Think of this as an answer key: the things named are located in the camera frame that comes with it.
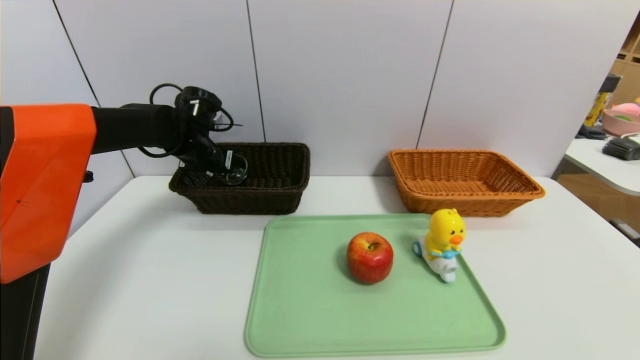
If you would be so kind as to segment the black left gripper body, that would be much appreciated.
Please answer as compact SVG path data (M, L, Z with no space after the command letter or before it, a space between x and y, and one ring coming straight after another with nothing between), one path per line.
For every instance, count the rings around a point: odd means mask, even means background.
M210 137L195 136L195 169L210 177L222 177L230 173L233 155L218 146Z

